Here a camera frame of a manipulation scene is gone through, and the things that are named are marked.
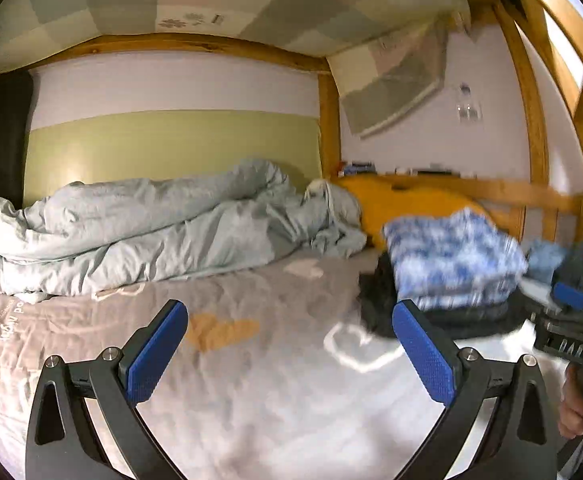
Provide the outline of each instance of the white wall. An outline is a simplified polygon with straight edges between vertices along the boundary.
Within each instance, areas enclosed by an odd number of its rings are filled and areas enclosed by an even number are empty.
[[[467,83],[483,120],[461,124],[458,87]],[[343,157],[373,160],[379,171],[443,164],[481,177],[529,179],[529,147],[518,79],[497,26],[475,37],[453,33],[447,45],[444,89],[406,118],[366,138],[342,120]]]
[[[31,129],[144,110],[255,110],[318,117],[316,75],[204,52],[126,52],[34,70]]]

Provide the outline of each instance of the gray bed sheet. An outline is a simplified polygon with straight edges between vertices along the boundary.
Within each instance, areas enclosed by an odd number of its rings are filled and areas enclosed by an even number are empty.
[[[95,358],[122,346],[170,298],[188,332],[139,412],[191,480],[386,480],[442,411],[396,341],[366,333],[358,275],[377,254],[349,260],[302,250],[279,262],[186,281],[141,283],[26,304],[0,296],[0,460],[24,478],[28,418],[46,356]],[[473,340],[490,358],[532,351],[533,329]],[[538,355],[557,399],[563,364]],[[89,404],[113,465],[130,474],[102,414]],[[478,445],[483,412],[453,473]]]

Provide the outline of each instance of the finger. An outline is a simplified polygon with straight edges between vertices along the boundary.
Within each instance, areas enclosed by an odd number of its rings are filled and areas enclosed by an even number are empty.
[[[570,409],[565,402],[561,402],[558,407],[560,421],[567,427],[569,431],[577,435],[583,434],[583,418]]]
[[[563,384],[563,398],[569,408],[583,416],[583,394],[578,387],[575,368],[567,367],[565,384]]]
[[[576,436],[576,434],[573,431],[571,431],[560,421],[558,421],[558,431],[562,436],[568,438],[569,440],[572,440]]]

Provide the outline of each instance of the metal screw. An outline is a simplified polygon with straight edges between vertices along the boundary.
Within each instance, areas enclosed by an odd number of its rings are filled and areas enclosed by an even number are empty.
[[[533,355],[524,354],[523,363],[526,364],[527,366],[536,366],[536,364],[538,364],[538,361],[536,361],[536,358]]]
[[[467,347],[460,351],[460,357],[462,357],[465,361],[476,361],[478,360],[479,356],[480,354],[475,348]]]
[[[105,361],[113,361],[118,354],[120,353],[120,349],[116,348],[115,346],[110,346],[109,348],[105,348],[104,352],[102,352],[102,358]]]
[[[45,366],[47,368],[53,368],[59,362],[60,362],[60,357],[58,357],[57,355],[52,355],[52,356],[47,357],[47,360],[45,361]]]

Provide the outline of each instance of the yellow pillow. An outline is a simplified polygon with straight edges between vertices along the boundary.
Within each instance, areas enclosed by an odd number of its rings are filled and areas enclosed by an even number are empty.
[[[385,248],[382,226],[399,216],[452,215],[465,207],[489,218],[481,205],[459,193],[433,187],[414,187],[409,190],[391,189],[391,182],[373,174],[339,178],[338,186],[353,194],[361,204],[363,231],[371,236],[374,247]]]

